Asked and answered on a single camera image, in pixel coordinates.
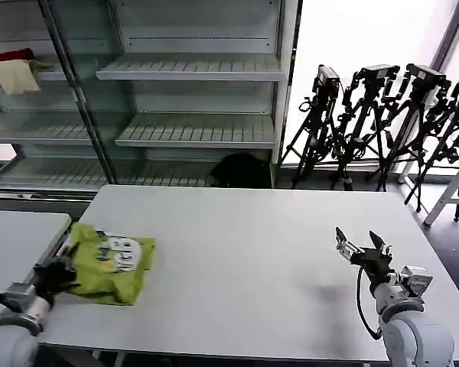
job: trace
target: shelf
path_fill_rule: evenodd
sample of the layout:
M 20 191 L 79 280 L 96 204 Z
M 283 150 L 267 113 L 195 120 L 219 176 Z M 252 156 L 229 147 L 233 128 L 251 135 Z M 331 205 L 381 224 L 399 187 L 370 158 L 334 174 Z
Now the shelf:
M 147 161 L 131 185 L 210 187 L 216 163 L 193 161 Z
M 0 171 L 0 189 L 97 191 L 105 184 L 95 158 L 16 158 Z
M 285 78 L 274 54 L 126 54 L 96 72 L 100 80 L 249 80 Z
M 273 149 L 267 115 L 140 113 L 116 139 L 126 147 Z
M 64 81 L 67 78 L 64 75 L 63 69 L 61 68 L 60 61 L 56 57 L 39 57 L 38 61 L 45 63 L 52 63 L 53 69 L 48 71 L 41 71 L 36 74 L 37 80 L 42 81 Z
M 117 135 L 119 114 L 105 113 L 99 130 L 104 141 Z M 19 145 L 91 145 L 78 112 L 1 112 L 0 143 Z

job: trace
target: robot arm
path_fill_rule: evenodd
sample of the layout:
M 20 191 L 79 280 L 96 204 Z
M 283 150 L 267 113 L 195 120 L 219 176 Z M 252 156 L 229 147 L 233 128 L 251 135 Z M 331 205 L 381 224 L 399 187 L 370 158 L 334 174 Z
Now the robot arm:
M 34 267 L 32 285 L 14 283 L 0 292 L 0 367 L 31 367 L 37 354 L 36 336 L 44 329 L 54 296 L 75 286 L 71 255 L 47 258 Z
M 381 328 L 386 353 L 394 367 L 454 367 L 452 335 L 423 312 L 397 313 Z
M 371 281 L 370 291 L 379 315 L 375 339 L 382 335 L 393 367 L 454 367 L 452 335 L 424 313 L 422 295 L 433 277 L 416 266 L 395 272 L 389 267 L 391 246 L 373 232 L 370 237 L 375 248 L 358 247 L 337 228 L 337 250 L 351 264 L 359 265 Z

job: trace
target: red cloth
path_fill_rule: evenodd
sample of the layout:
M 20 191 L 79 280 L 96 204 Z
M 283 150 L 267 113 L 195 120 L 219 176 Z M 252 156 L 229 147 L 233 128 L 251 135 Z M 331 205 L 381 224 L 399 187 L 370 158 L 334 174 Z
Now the red cloth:
M 34 53 L 30 48 L 25 48 L 22 50 L 8 51 L 0 54 L 0 61 L 9 61 L 9 60 L 33 60 Z

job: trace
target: black bag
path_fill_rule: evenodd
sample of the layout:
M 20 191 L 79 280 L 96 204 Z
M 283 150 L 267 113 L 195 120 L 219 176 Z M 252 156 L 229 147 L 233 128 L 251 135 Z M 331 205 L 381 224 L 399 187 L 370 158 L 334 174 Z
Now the black bag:
M 250 153 L 236 153 L 225 157 L 211 171 L 216 187 L 271 189 L 269 164 Z

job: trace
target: metal shelving unit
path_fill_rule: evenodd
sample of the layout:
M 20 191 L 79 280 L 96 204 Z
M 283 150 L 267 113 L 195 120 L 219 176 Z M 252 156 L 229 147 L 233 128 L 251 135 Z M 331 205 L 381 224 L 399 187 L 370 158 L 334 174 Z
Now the metal shelving unit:
M 298 0 L 39 3 L 0 1 L 0 52 L 54 65 L 40 92 L 0 87 L 18 152 L 0 192 L 204 187 L 228 154 L 276 161 Z
M 135 116 L 115 142 L 143 152 L 143 172 L 162 172 L 164 184 L 201 172 L 187 182 L 204 186 L 228 154 L 277 161 L 298 0 L 110 6 L 120 56 L 96 77 L 129 86 Z M 146 177 L 132 182 L 160 184 Z
M 127 147 L 272 149 L 267 115 L 140 113 L 116 139 Z
M 96 75 L 100 80 L 285 79 L 274 54 L 129 54 Z

